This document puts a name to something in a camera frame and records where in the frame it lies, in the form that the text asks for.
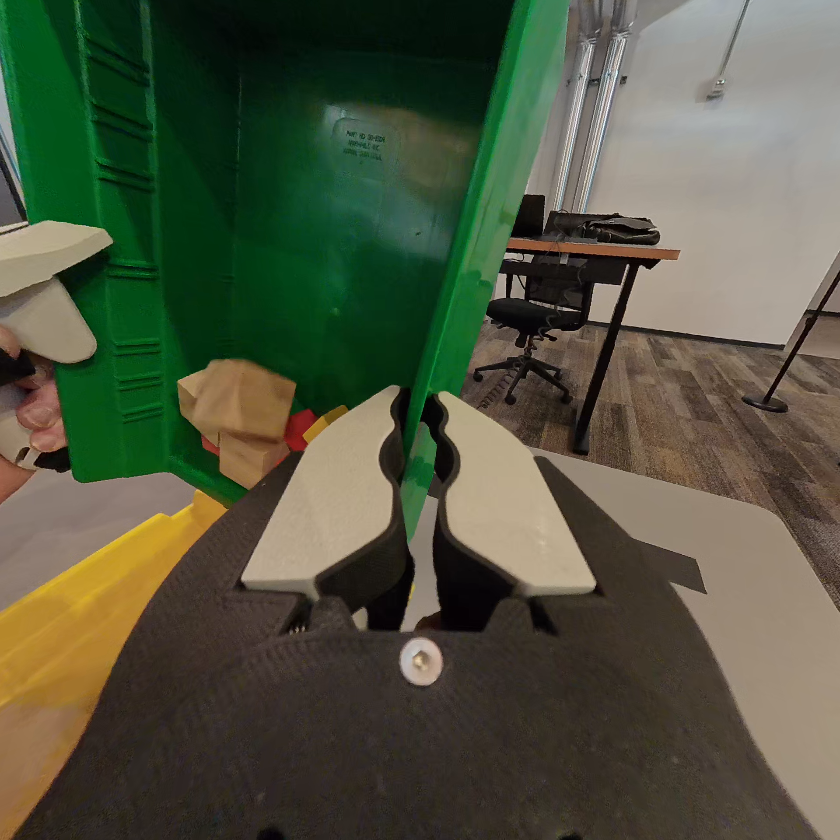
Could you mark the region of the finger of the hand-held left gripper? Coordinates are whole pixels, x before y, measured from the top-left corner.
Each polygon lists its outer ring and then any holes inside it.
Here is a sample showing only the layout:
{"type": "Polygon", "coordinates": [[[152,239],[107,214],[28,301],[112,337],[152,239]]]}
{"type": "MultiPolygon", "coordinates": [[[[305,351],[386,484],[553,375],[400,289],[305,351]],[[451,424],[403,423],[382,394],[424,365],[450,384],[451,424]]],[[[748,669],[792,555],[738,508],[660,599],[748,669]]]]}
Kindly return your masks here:
{"type": "Polygon", "coordinates": [[[45,282],[110,247],[103,228],[45,220],[1,234],[1,297],[45,282]]]}
{"type": "Polygon", "coordinates": [[[24,350],[61,364],[88,360],[98,347],[58,278],[2,296],[1,324],[14,334],[24,350]]]}

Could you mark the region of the pile of plain wooden cubes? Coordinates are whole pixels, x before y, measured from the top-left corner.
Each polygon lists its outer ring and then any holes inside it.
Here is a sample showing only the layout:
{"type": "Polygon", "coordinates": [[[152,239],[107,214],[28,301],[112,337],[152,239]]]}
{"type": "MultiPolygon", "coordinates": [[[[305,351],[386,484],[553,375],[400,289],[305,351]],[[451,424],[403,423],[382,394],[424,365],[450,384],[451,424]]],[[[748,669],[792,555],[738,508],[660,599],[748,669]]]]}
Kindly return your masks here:
{"type": "Polygon", "coordinates": [[[294,381],[248,360],[213,360],[176,383],[181,415],[220,474],[254,488],[290,453],[294,381]]]}

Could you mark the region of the green plastic box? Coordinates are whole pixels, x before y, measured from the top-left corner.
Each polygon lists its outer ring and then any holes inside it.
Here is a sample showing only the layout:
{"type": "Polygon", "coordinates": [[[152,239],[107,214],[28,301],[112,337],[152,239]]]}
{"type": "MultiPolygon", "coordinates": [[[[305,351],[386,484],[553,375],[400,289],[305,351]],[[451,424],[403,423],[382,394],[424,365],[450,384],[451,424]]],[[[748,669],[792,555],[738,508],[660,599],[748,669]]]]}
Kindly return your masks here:
{"type": "Polygon", "coordinates": [[[412,392],[406,527],[564,68],[569,2],[2,2],[32,222],[102,227],[66,281],[98,350],[58,368],[71,472],[245,494],[176,381],[247,359],[322,415],[412,392]]]}

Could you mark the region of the yellow plastic box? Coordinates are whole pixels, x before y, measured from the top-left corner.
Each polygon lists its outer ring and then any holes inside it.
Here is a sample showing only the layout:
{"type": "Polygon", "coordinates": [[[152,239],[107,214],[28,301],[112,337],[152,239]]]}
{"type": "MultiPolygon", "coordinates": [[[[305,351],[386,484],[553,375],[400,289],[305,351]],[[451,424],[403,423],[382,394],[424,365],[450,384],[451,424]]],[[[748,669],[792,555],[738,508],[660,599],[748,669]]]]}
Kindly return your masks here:
{"type": "Polygon", "coordinates": [[[1,838],[77,746],[152,595],[225,512],[197,490],[189,506],[156,514],[2,611],[1,838]]]}

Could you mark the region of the black sign stand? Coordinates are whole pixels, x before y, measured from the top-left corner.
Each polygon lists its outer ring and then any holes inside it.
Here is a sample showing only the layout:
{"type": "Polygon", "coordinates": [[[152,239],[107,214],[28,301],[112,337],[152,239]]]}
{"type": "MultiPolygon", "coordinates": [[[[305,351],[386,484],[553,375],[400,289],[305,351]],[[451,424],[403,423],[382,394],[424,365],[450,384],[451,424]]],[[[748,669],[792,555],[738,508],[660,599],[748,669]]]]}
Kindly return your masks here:
{"type": "Polygon", "coordinates": [[[784,362],[780,366],[776,376],[774,377],[772,383],[768,387],[767,391],[761,396],[748,396],[743,395],[742,401],[747,404],[748,406],[754,407],[759,409],[760,411],[767,412],[767,413],[786,413],[789,410],[789,407],[786,402],[782,401],[781,399],[775,396],[775,392],[777,391],[780,383],[782,382],[783,378],[785,378],[788,370],[791,367],[796,355],[799,353],[802,345],[809,337],[811,331],[815,327],[819,318],[823,315],[823,311],[825,309],[826,304],[830,300],[831,296],[834,294],[835,290],[837,289],[839,284],[839,271],[835,274],[834,278],[831,280],[828,287],[825,289],[822,297],[820,298],[819,302],[815,309],[810,310],[805,315],[804,327],[801,333],[798,335],[797,339],[792,345],[792,348],[789,353],[787,353],[786,357],[784,358],[784,362]]]}

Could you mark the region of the black office chair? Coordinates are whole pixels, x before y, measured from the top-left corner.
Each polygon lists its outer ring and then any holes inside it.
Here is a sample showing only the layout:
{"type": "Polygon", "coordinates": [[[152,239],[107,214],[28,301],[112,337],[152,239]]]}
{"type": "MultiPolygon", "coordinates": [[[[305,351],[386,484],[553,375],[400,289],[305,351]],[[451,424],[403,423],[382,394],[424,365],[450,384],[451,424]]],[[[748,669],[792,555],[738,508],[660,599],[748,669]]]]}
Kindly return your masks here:
{"type": "Polygon", "coordinates": [[[517,398],[518,384],[534,373],[561,393],[561,402],[569,404],[572,396],[563,383],[558,366],[544,362],[534,354],[538,341],[555,341],[554,332],[575,332],[587,323],[592,307],[594,275],[589,267],[592,258],[570,257],[567,262],[546,255],[538,257],[536,264],[530,264],[528,272],[507,274],[508,286],[513,277],[522,281],[523,298],[514,298],[507,293],[488,305],[486,315],[497,328],[514,329],[515,341],[521,353],[505,360],[474,369],[472,378],[481,382],[484,373],[505,371],[506,375],[489,394],[481,407],[496,399],[503,386],[507,387],[504,401],[513,405],[517,398]]]}

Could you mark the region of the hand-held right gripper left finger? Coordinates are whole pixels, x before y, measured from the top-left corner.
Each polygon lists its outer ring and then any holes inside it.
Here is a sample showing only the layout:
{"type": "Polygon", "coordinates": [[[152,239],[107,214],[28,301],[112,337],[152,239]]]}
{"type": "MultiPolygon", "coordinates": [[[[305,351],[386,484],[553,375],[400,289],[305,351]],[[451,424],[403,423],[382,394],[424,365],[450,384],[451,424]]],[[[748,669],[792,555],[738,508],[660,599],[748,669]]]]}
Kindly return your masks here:
{"type": "Polygon", "coordinates": [[[397,631],[414,578],[401,483],[408,388],[389,385],[302,453],[241,576],[251,591],[340,598],[397,631]]]}

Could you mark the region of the dark bag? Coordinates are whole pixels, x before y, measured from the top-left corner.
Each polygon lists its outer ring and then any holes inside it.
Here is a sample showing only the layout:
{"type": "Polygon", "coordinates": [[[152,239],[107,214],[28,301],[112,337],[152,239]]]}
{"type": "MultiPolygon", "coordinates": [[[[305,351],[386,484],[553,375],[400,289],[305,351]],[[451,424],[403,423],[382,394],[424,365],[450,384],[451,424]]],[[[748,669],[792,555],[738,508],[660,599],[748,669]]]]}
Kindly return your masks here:
{"type": "Polygon", "coordinates": [[[593,240],[612,245],[656,246],[660,240],[660,232],[650,219],[617,213],[552,212],[543,235],[558,241],[593,240]]]}

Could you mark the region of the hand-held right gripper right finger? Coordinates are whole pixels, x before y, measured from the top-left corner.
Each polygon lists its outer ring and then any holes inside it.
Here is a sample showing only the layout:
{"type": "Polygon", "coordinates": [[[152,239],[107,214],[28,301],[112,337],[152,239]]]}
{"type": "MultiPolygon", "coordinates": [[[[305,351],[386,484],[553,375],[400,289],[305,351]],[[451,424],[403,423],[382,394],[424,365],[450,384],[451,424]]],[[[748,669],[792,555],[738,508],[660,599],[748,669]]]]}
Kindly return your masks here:
{"type": "Polygon", "coordinates": [[[450,392],[423,421],[440,482],[433,538],[440,624],[480,632],[509,597],[588,595],[596,580],[530,449],[450,392]]]}

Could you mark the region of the person's left hand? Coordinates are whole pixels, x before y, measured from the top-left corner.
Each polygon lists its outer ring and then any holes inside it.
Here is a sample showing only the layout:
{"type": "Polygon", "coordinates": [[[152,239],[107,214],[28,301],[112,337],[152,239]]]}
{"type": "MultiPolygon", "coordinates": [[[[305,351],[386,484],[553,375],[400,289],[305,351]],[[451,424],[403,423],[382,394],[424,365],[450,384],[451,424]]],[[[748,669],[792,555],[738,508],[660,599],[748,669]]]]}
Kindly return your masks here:
{"type": "Polygon", "coordinates": [[[67,446],[54,365],[51,360],[25,352],[16,336],[1,328],[1,386],[15,384],[27,395],[16,410],[17,421],[29,431],[29,444],[40,453],[54,453],[67,446]]]}

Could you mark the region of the black monitor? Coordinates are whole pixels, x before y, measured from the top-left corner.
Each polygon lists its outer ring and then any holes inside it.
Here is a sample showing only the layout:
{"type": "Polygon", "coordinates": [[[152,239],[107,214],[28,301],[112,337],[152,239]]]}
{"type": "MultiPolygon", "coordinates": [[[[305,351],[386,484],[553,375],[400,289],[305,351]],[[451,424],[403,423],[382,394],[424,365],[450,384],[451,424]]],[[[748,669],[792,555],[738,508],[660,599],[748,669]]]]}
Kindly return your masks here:
{"type": "Polygon", "coordinates": [[[543,235],[545,195],[524,194],[511,229],[511,238],[539,238],[543,235]]]}

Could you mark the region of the wooden-edged desk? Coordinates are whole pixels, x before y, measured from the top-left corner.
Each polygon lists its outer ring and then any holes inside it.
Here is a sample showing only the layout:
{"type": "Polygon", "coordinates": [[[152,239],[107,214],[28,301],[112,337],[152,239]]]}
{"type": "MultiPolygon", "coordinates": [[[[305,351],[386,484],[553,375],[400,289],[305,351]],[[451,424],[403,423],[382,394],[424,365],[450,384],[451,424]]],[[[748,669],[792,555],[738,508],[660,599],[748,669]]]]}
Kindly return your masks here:
{"type": "Polygon", "coordinates": [[[677,261],[680,249],[649,245],[617,245],[563,241],[555,242],[536,238],[510,238],[505,248],[506,254],[531,256],[561,256],[560,262],[567,262],[570,256],[577,258],[600,257],[624,263],[623,284],[616,300],[612,317],[607,325],[606,334],[598,355],[595,368],[588,385],[585,398],[577,409],[571,433],[571,449],[574,454],[590,454],[590,428],[595,406],[599,400],[606,373],[610,367],[616,347],[618,334],[623,326],[627,303],[634,288],[637,273],[644,267],[649,270],[660,261],[677,261]]]}

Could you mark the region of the metal wall pipe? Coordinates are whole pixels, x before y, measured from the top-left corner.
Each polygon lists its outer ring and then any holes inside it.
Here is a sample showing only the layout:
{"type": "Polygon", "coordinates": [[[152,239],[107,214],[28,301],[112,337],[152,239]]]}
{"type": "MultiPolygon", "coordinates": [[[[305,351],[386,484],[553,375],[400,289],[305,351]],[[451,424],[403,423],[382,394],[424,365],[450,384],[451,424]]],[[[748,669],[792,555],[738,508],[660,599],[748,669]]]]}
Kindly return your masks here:
{"type": "Polygon", "coordinates": [[[601,1],[579,1],[576,8],[578,12],[577,45],[570,76],[568,113],[557,164],[557,185],[553,197],[553,210],[555,211],[560,211],[563,207],[574,158],[574,147],[578,139],[589,87],[595,48],[601,35],[603,21],[601,1]]]}
{"type": "Polygon", "coordinates": [[[581,160],[579,181],[574,195],[572,212],[584,214],[592,194],[595,173],[606,137],[611,111],[617,89],[620,86],[621,69],[637,16],[637,1],[615,1],[612,3],[611,30],[604,65],[595,99],[591,127],[587,134],[581,160]]]}

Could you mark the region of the grey wall conduit box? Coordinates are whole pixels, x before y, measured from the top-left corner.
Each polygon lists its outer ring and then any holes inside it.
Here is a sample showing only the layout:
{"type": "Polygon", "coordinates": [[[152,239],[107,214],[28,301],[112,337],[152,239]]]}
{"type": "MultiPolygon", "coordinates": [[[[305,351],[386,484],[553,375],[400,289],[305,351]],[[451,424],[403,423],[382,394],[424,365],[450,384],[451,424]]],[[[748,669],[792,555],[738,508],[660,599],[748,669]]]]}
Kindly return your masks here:
{"type": "Polygon", "coordinates": [[[731,63],[732,55],[738,43],[739,36],[742,31],[742,26],[745,18],[747,17],[751,3],[752,2],[750,0],[747,0],[743,1],[741,4],[738,18],[736,20],[735,25],[733,26],[726,48],[723,51],[721,62],[717,70],[717,75],[715,76],[713,82],[710,83],[709,88],[707,90],[707,94],[705,96],[706,102],[714,102],[722,99],[727,91],[729,65],[731,63]]]}

